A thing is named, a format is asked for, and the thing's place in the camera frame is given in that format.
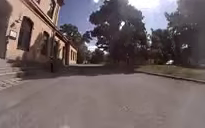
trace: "asphalt road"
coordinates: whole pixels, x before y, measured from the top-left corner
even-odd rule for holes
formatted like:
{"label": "asphalt road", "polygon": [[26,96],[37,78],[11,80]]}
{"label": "asphalt road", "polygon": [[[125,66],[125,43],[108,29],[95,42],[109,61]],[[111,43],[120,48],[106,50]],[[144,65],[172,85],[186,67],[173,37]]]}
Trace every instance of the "asphalt road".
{"label": "asphalt road", "polygon": [[0,128],[205,128],[205,85],[144,74],[25,80],[0,92]]}

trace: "steps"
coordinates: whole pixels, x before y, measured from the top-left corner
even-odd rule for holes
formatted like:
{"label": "steps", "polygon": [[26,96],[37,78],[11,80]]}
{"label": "steps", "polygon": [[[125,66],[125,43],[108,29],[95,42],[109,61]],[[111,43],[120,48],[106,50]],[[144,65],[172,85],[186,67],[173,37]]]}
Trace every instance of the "steps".
{"label": "steps", "polygon": [[7,63],[7,60],[0,59],[0,81],[17,77],[18,68],[13,68]]}

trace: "building facade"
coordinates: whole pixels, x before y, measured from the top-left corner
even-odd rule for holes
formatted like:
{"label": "building facade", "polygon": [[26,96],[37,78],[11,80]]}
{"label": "building facade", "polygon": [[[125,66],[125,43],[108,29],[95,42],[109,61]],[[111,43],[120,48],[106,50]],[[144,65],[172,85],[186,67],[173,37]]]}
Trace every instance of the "building facade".
{"label": "building facade", "polygon": [[63,36],[58,15],[63,0],[0,0],[0,58],[75,64],[77,50]]}

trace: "sky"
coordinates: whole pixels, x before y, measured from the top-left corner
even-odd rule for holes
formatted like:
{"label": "sky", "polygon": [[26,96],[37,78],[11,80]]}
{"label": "sky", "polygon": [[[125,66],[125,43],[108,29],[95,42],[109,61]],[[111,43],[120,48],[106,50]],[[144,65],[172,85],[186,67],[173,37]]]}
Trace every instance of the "sky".
{"label": "sky", "polygon": [[[94,26],[89,22],[89,16],[99,9],[103,0],[65,0],[65,5],[59,14],[59,25],[71,23],[79,28],[81,33],[93,30]],[[129,4],[142,11],[146,29],[166,28],[165,12],[173,12],[177,8],[177,0],[129,0]],[[94,50],[95,40],[88,45]]]}

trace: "grass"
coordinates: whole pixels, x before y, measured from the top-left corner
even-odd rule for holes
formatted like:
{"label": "grass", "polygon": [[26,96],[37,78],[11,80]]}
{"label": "grass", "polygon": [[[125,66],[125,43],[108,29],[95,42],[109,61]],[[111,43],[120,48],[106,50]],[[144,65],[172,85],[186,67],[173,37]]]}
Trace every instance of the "grass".
{"label": "grass", "polygon": [[140,66],[137,71],[146,71],[150,73],[160,73],[166,75],[179,76],[184,78],[193,78],[205,80],[205,70],[184,68],[179,66],[169,65],[146,65]]}

